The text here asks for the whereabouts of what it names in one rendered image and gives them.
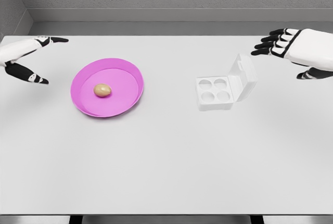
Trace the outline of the brown egg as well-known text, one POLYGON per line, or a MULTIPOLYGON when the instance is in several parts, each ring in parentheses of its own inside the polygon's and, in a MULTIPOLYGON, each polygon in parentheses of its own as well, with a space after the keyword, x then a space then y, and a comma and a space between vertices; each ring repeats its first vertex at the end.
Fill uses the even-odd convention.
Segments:
POLYGON ((112 89, 109 85, 105 83, 100 83, 94 86, 94 94, 98 97, 107 97, 111 94, 112 89))

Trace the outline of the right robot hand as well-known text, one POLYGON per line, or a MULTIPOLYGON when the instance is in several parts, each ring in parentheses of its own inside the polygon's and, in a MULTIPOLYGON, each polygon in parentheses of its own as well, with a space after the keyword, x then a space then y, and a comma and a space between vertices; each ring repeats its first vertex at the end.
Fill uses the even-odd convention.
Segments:
POLYGON ((277 29, 262 38, 251 55, 276 56, 308 67, 297 75, 298 80, 333 77, 333 33, 313 29, 277 29))

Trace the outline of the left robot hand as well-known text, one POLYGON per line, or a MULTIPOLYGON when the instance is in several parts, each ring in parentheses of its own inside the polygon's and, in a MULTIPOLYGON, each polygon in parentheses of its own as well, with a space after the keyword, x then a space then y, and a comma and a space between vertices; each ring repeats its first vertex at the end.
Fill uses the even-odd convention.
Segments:
POLYGON ((17 61, 42 47, 53 43, 67 42, 69 42, 68 39, 56 36, 36 36, 0 46, 0 66, 4 67, 8 75, 19 80, 30 83, 49 84, 47 79, 40 77, 34 71, 17 63, 17 61))

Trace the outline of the white egg box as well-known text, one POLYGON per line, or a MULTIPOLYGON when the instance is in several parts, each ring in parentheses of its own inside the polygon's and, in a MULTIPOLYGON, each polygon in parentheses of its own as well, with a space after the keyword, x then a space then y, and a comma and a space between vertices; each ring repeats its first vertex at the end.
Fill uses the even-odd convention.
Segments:
POLYGON ((196 79, 198 109, 229 110, 250 95, 257 81, 251 58, 238 54, 227 75, 196 79))

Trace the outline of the pink round plate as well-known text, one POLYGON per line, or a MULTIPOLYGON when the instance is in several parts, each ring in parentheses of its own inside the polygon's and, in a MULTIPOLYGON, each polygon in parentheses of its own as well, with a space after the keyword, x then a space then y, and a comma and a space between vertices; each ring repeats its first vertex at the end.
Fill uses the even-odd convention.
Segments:
POLYGON ((81 112, 99 118, 131 109, 144 90, 141 71, 131 62, 106 58, 82 68, 71 83, 73 104, 81 112))

